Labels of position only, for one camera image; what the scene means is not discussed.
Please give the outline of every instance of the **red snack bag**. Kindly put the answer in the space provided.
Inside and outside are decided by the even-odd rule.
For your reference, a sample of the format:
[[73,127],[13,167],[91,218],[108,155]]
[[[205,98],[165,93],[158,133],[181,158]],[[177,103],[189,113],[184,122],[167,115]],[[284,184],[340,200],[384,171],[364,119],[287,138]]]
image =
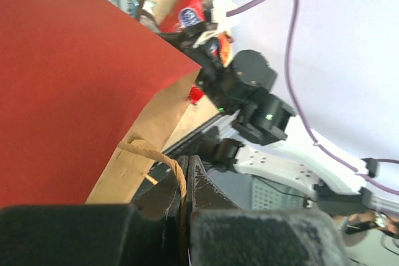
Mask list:
[[[204,20],[203,0],[177,0],[159,28],[161,32],[179,32]],[[222,63],[226,64],[232,52],[230,45],[232,38],[227,34],[221,34],[218,39],[220,44],[219,56]],[[211,51],[214,55],[217,55],[216,47]],[[194,85],[187,99],[195,105],[203,95],[202,90]]]
[[205,20],[203,0],[177,0],[160,24],[162,32],[178,32]]

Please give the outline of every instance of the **cable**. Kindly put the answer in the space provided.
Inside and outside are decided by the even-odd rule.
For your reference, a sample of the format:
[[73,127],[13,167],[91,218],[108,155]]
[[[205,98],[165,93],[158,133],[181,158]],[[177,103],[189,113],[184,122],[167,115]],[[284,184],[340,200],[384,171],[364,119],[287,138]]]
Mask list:
[[386,163],[393,163],[393,164],[399,164],[399,160],[396,159],[387,159],[387,158],[380,158],[376,159],[378,162],[386,162]]
[[286,196],[299,197],[299,198],[301,198],[301,199],[306,199],[306,200],[315,202],[315,200],[313,200],[313,199],[311,199],[311,198],[309,198],[309,197],[306,197],[306,196],[298,196],[297,194],[292,194],[292,193],[283,192],[283,191],[279,190],[278,188],[274,187],[272,184],[266,182],[266,181],[264,180],[264,178],[259,177],[259,176],[255,176],[255,177],[257,177],[258,180],[262,181],[264,184],[268,185],[270,188],[273,188],[275,191],[277,191],[277,192],[279,192],[279,193],[281,193],[281,194],[285,194]]
[[357,265],[360,265],[359,261],[356,261],[355,259],[349,258],[352,262],[355,262]]
[[391,239],[392,240],[392,244],[396,247],[396,248],[398,248],[399,249],[399,243],[398,243],[398,239],[394,239],[394,238],[392,238]]
[[385,246],[385,238],[387,238],[386,235],[382,234],[381,239],[380,239],[381,246],[384,249],[386,249],[387,251],[393,253],[394,255],[399,255],[397,252],[394,252],[392,249],[389,249],[388,247]]
[[[237,14],[240,14],[242,12],[247,11],[248,9],[251,9],[254,6],[257,6],[258,4],[264,2],[266,0],[252,0],[242,6],[240,6],[237,9],[234,9],[232,11],[229,11],[226,13],[226,17],[231,17]],[[312,141],[314,142],[314,146],[317,146],[320,150],[322,150],[327,156],[329,156],[330,158],[336,160],[336,162],[339,162],[340,164],[348,167],[349,169],[351,169],[354,172],[357,172],[358,169],[355,168],[354,166],[352,166],[351,164],[349,164],[348,162],[342,160],[341,158],[339,158],[338,156],[334,155],[333,153],[331,153],[328,149],[326,149],[323,145],[321,145],[319,143],[319,141],[317,140],[316,136],[313,134],[312,129],[310,127],[309,121],[307,119],[307,117],[305,116],[305,113],[297,99],[296,93],[292,87],[292,80],[291,80],[291,48],[292,48],[292,41],[294,39],[294,32],[295,32],[295,26],[297,23],[297,17],[298,17],[298,11],[299,11],[299,0],[294,0],[294,5],[292,8],[292,16],[291,16],[291,21],[289,24],[289,30],[288,30],[288,37],[287,37],[287,42],[286,42],[286,51],[285,51],[285,55],[284,55],[284,72],[286,75],[286,85],[287,85],[287,89],[289,92],[289,95],[291,97],[291,100],[294,104],[295,109],[298,112],[299,117],[301,118],[304,127],[306,129],[307,134],[309,135],[309,137],[312,139]],[[376,180],[374,180],[373,178],[367,176],[366,174],[358,174],[359,176],[361,176],[362,178],[364,178],[364,180],[370,182],[371,184],[373,184],[374,186],[376,186],[377,188],[384,190],[386,192],[395,194],[395,195],[399,195],[399,191],[388,188],[380,183],[378,183]]]

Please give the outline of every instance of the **red paper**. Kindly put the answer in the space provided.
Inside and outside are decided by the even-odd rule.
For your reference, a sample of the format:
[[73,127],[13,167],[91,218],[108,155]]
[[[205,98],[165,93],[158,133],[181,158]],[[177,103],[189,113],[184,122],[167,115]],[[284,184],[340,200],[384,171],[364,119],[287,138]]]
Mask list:
[[84,202],[146,103],[198,66],[106,0],[0,6],[0,206]]

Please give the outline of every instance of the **white backdrop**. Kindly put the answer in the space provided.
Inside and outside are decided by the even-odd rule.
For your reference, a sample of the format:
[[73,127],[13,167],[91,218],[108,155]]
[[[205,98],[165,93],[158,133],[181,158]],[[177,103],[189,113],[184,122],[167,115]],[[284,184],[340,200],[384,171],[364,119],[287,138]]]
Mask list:
[[[283,58],[291,9],[292,0],[266,1],[233,29],[234,50],[262,52],[279,73],[273,93],[289,103]],[[398,36],[399,0],[301,0],[294,88],[312,127],[359,158],[399,159]],[[399,165],[382,165],[379,181],[399,189]]]

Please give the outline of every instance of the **brown cardboard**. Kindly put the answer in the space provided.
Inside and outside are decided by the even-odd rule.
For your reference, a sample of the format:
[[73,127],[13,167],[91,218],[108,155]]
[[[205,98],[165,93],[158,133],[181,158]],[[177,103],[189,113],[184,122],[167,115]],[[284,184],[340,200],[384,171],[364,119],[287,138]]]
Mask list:
[[[186,96],[196,75],[197,72],[187,75],[156,94],[123,141],[149,150],[162,150],[188,107]],[[86,203],[130,202],[153,162],[115,149]]]

